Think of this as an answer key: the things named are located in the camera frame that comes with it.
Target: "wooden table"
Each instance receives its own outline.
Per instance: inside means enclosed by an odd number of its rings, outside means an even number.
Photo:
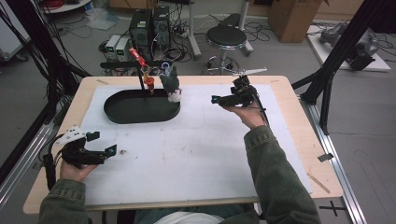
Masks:
[[[182,85],[208,85],[208,84],[227,84],[232,85],[232,81],[236,77],[208,77],[208,76],[179,76]],[[308,173],[310,184],[313,189],[312,198],[327,198],[327,197],[341,197],[343,191],[338,178],[333,171],[331,165],[325,161],[320,162],[318,156],[324,154],[323,148],[318,141],[313,128],[310,125],[306,114],[304,113],[294,90],[292,89],[286,77],[282,76],[251,76],[249,77],[251,84],[269,84],[277,99],[279,108],[283,114],[286,125],[289,128],[291,138],[295,147],[298,150],[299,156],[303,161],[304,168]],[[82,80],[78,92],[70,105],[70,108],[64,118],[64,122],[60,127],[59,133],[64,133],[72,125],[80,125],[87,111],[93,92],[96,87],[114,85],[138,85],[137,77],[86,77]],[[52,154],[59,151],[59,147],[52,149]],[[57,176],[59,176],[59,168],[57,167]],[[47,180],[45,177],[45,170],[41,169],[37,180],[25,202],[23,211],[26,214],[37,214],[39,205],[44,197],[48,194]],[[227,201],[223,200],[221,203],[254,203],[257,199],[249,199],[245,201]],[[197,204],[183,203],[171,204],[172,206],[190,206],[190,205],[204,205],[213,202],[199,202]],[[119,204],[117,206],[95,206],[90,207],[89,210],[108,210],[108,209],[127,209],[127,208],[148,208],[170,206],[169,204],[139,204],[138,206],[128,206]]]

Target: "stool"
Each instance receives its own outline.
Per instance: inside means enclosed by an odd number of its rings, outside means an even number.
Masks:
[[[228,71],[233,74],[239,70],[239,64],[236,60],[226,56],[226,51],[229,49],[241,49],[247,42],[245,33],[233,26],[216,26],[210,28],[206,33],[206,41],[209,45],[221,49],[220,57],[213,56],[205,64],[205,71],[213,75],[211,71],[219,70],[222,75],[223,71]]]

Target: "power supply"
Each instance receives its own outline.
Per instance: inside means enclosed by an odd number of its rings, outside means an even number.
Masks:
[[[131,45],[129,44],[128,37],[122,37],[119,41],[119,44],[116,46],[117,58],[120,62],[129,62],[131,61],[132,55],[129,52]]]
[[[107,58],[109,60],[117,60],[116,46],[119,43],[121,36],[113,35],[106,44]]]
[[[138,47],[150,46],[153,39],[152,11],[150,9],[137,9],[129,25],[131,40]]]

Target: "gray floor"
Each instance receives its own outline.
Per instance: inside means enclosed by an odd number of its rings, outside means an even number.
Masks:
[[[59,22],[77,21],[84,15],[75,13]],[[200,19],[205,22],[210,18]],[[265,19],[248,19],[266,24]],[[90,74],[102,76],[99,63],[105,57],[98,46],[108,40],[111,34],[122,34],[129,21],[119,20],[116,27],[108,31],[90,30],[85,21],[72,25],[72,32],[63,36],[63,42],[76,61]],[[320,67],[320,63],[305,40],[300,44],[281,44],[271,31],[267,42],[252,41],[254,52],[246,57],[242,51],[229,53],[245,69],[266,66],[265,75],[283,75],[290,83],[306,77]],[[198,61],[175,63],[181,76],[201,75],[205,61],[219,52],[209,47],[204,36],[197,36],[202,51]],[[396,38],[389,41],[396,44]],[[383,59],[396,60],[395,56],[380,50]],[[367,223],[396,223],[396,63],[389,63],[390,72],[352,72],[339,70],[333,81],[329,116],[329,131],[334,146],[346,171],[348,180],[356,194]],[[0,67],[0,122],[3,163],[17,145],[25,131],[47,102],[46,80],[40,76],[32,61],[26,63],[13,60]],[[302,93],[306,87],[296,90]],[[35,223],[37,216],[22,212],[22,206],[33,185],[36,169],[30,169],[21,184],[0,211],[0,223]],[[316,200],[317,206],[343,206],[340,199]],[[350,223],[345,211],[319,210],[323,223]],[[100,223],[100,213],[91,213],[94,223]],[[114,220],[115,213],[109,214]]]

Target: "person's right hand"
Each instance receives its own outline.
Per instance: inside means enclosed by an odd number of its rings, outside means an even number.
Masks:
[[[253,102],[247,107],[226,106],[224,109],[234,112],[242,120],[242,123],[247,125],[250,130],[259,126],[266,125],[262,113],[256,102]]]

